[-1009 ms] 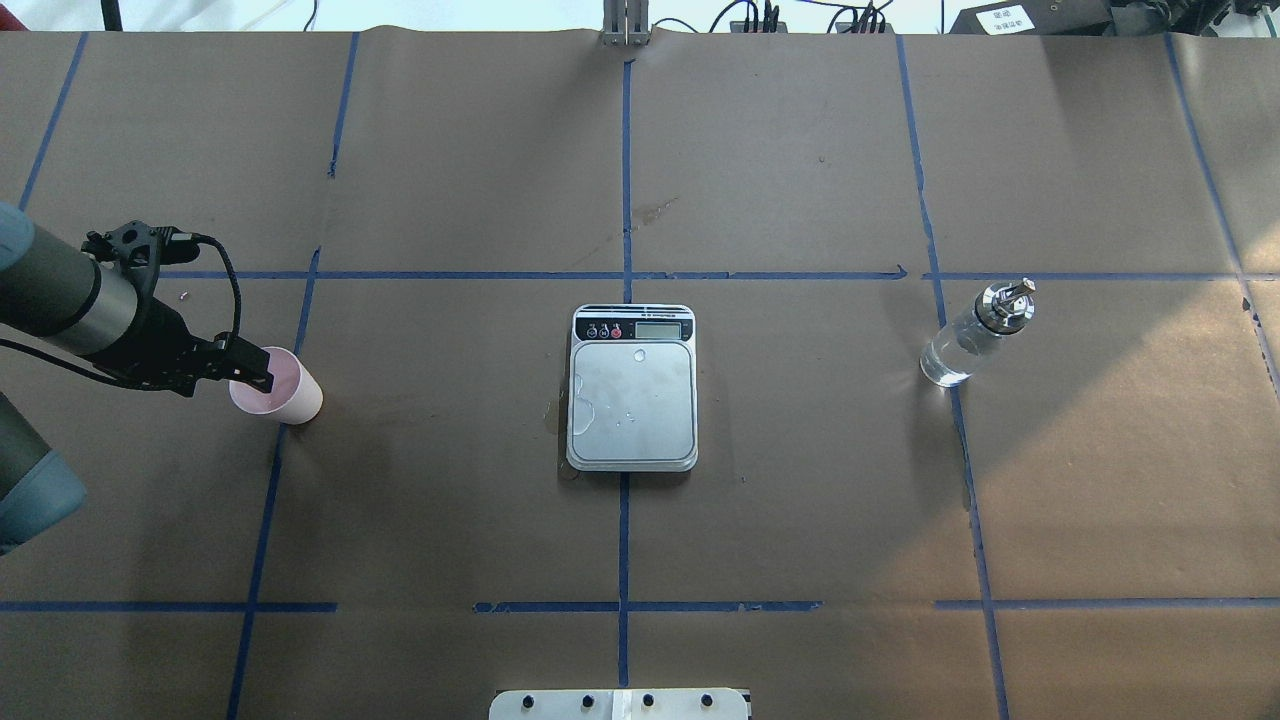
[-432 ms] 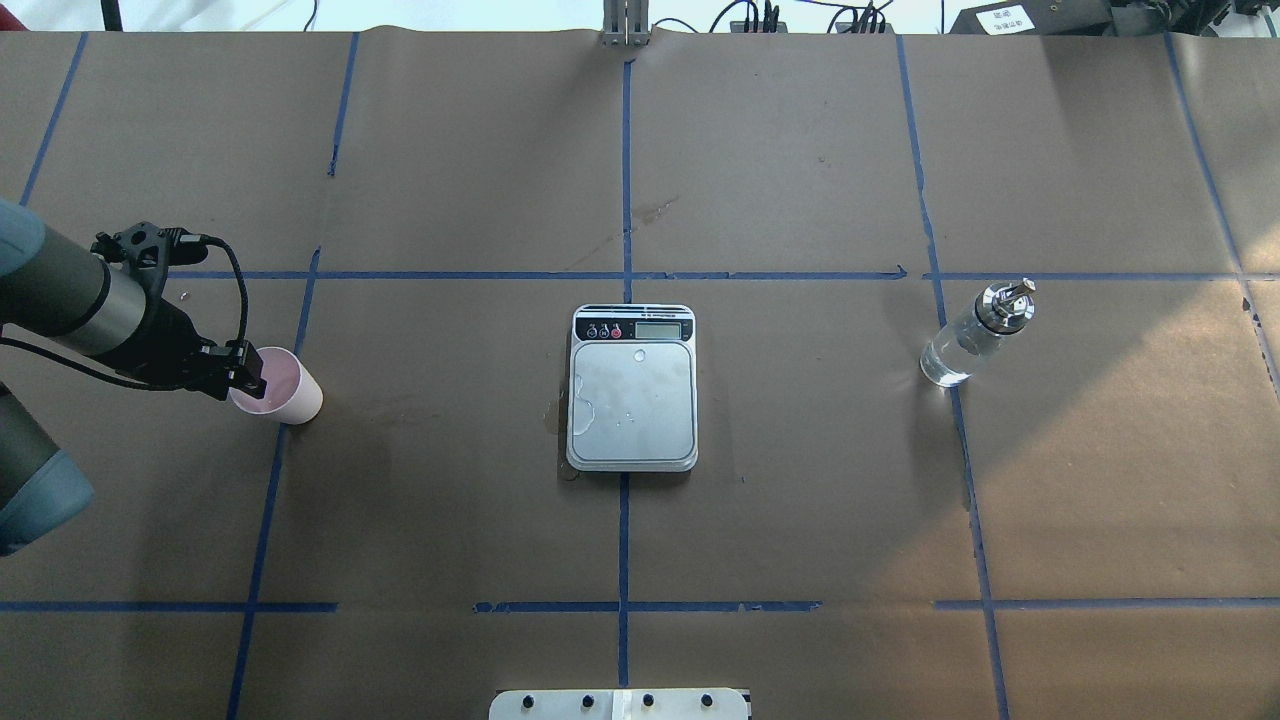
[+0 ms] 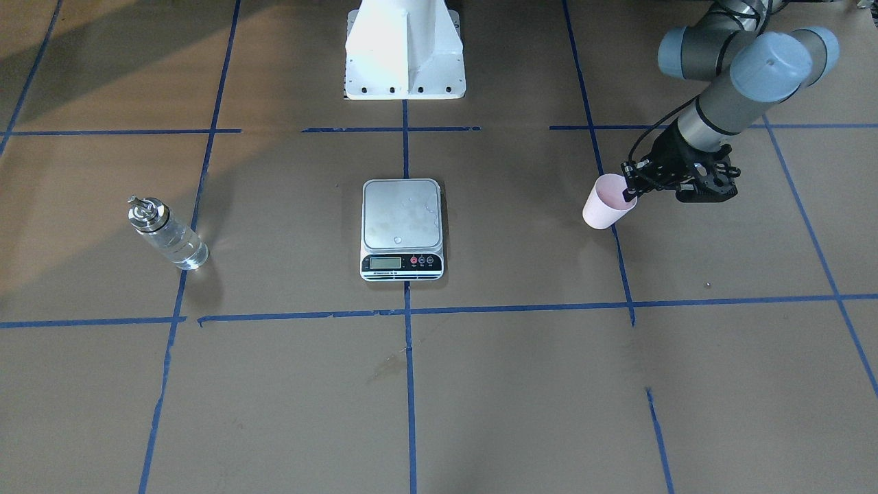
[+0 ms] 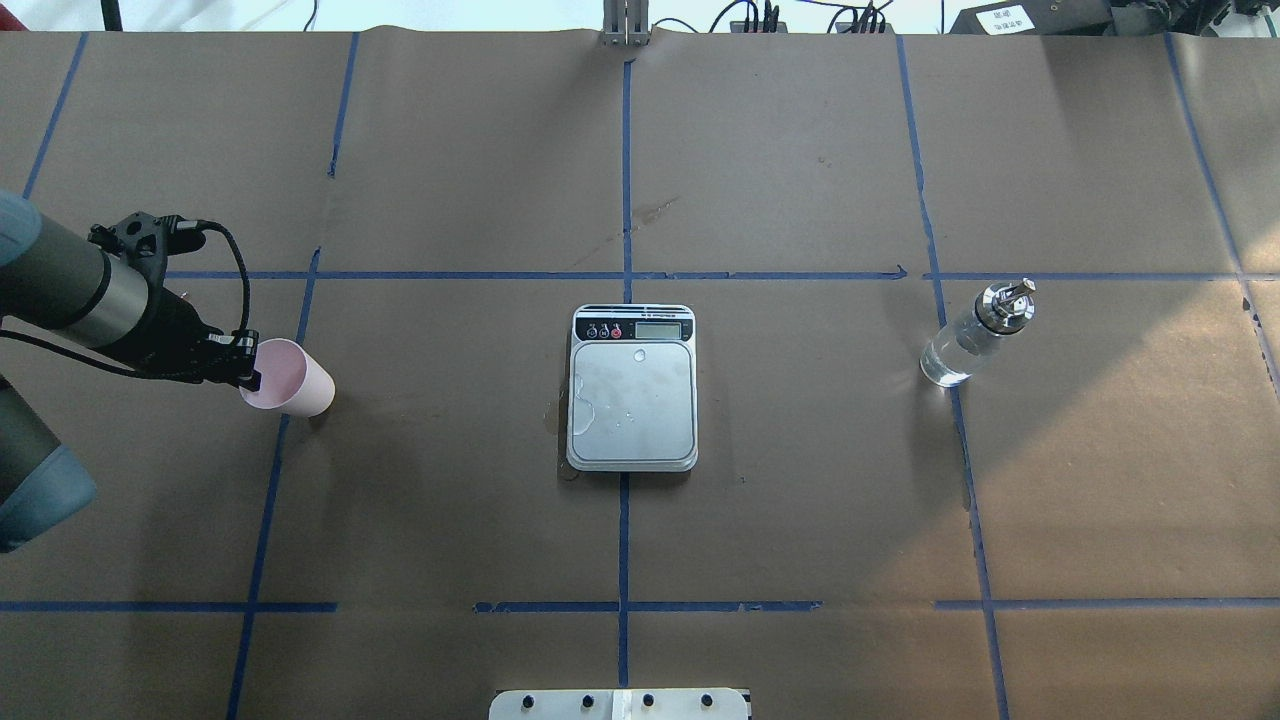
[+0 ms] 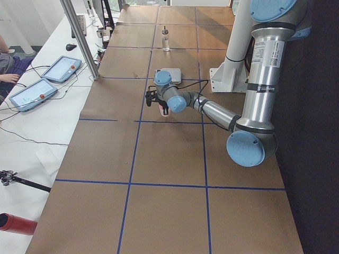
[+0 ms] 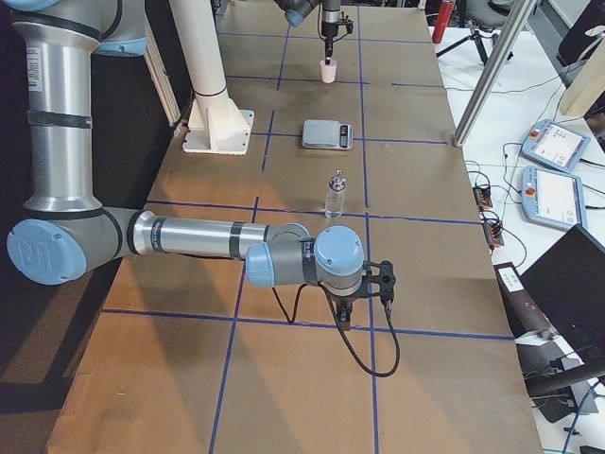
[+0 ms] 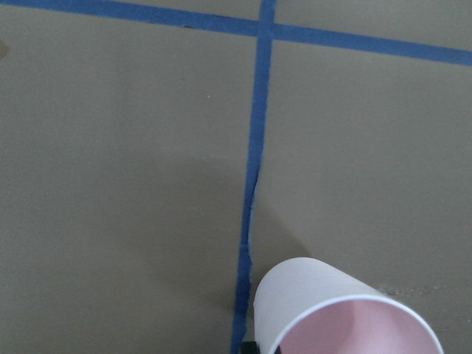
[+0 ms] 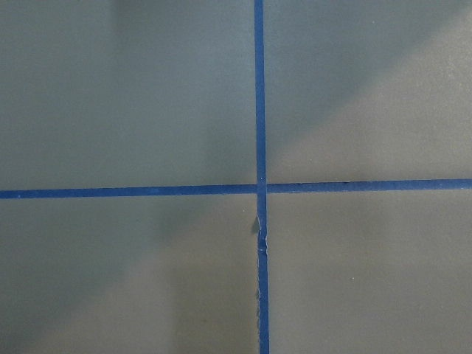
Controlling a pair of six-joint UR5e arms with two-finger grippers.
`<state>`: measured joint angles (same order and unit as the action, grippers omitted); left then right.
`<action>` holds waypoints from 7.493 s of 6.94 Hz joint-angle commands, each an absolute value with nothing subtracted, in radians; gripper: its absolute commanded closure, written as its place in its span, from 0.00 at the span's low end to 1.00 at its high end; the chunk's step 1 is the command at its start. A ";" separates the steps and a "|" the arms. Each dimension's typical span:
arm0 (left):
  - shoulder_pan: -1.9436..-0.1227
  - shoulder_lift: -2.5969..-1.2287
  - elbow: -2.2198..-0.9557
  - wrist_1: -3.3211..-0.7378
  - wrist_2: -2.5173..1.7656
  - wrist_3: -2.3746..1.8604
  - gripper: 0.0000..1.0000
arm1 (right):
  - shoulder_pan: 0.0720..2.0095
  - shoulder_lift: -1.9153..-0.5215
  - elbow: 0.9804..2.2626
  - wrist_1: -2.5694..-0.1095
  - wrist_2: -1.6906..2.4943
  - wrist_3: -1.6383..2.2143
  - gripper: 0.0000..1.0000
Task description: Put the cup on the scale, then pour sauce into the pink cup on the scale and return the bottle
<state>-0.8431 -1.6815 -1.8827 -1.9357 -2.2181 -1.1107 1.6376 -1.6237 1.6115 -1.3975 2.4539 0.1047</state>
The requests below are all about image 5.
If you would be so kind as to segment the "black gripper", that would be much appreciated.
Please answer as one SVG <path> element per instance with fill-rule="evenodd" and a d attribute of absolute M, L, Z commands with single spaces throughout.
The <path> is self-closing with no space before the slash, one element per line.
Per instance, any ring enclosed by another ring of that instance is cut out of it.
<path fill-rule="evenodd" d="M 157 102 L 158 104 L 161 105 L 167 105 L 167 103 L 164 100 L 161 100 L 158 95 L 155 95 L 155 102 Z M 169 112 L 168 112 L 168 108 L 167 107 L 163 107 L 163 116 L 168 116 Z"/>

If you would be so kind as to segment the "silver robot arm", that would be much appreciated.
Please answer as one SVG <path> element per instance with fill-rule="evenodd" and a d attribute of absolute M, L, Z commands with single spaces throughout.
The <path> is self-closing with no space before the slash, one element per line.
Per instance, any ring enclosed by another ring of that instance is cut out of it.
<path fill-rule="evenodd" d="M 156 102 L 164 114 L 191 107 L 230 132 L 226 149 L 243 167 L 253 167 L 277 149 L 271 115 L 278 91 L 286 43 L 310 34 L 312 1 L 241 1 L 235 15 L 224 62 L 210 69 L 213 92 L 244 93 L 242 114 L 236 114 L 200 92 L 177 87 L 171 74 L 157 70 L 155 89 L 146 103 Z"/>

